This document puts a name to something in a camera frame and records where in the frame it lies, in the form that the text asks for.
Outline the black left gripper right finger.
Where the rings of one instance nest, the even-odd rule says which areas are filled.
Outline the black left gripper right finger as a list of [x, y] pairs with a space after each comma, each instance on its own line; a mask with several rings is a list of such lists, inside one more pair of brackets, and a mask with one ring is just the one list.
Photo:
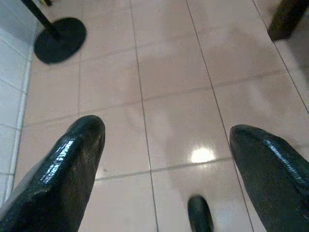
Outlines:
[[286, 140], [238, 124], [230, 148], [247, 194], [268, 232], [309, 230], [309, 163]]

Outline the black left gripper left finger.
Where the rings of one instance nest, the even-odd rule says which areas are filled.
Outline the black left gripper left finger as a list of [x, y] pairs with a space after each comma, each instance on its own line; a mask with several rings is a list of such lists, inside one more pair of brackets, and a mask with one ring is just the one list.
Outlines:
[[78, 231], [104, 145], [105, 125], [99, 116], [83, 116], [71, 124], [1, 207], [1, 231]]

